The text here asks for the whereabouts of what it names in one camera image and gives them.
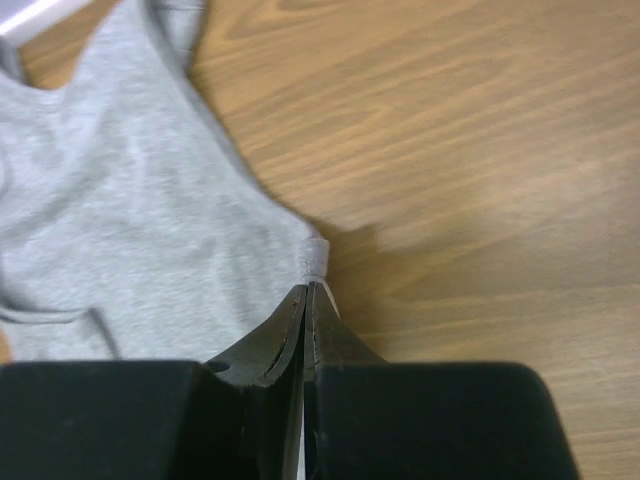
brown wooden tabletop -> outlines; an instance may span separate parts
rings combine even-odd
[[[65,83],[113,3],[26,45],[32,82]],[[584,477],[637,478],[640,2],[208,15],[192,79],[268,191],[331,241],[344,321],[394,361],[532,366]]]

wood grain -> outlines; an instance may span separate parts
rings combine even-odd
[[[67,81],[100,1],[23,49]],[[217,1],[192,78],[332,243],[391,360],[549,384],[585,478],[640,470],[640,2]]]

gray shirt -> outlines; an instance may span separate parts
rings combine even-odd
[[[71,81],[0,46],[0,325],[13,358],[214,356],[328,244],[270,199],[185,76],[204,0],[124,0]]]

gray cloth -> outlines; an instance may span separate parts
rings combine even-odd
[[[65,87],[0,48],[0,324],[16,360],[204,361],[321,280],[184,72],[203,1],[124,0]]]

wooden table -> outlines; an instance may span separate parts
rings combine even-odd
[[[112,3],[23,49],[33,83]],[[217,0],[192,78],[367,343],[525,362],[584,477],[637,478],[639,46],[637,0]]]

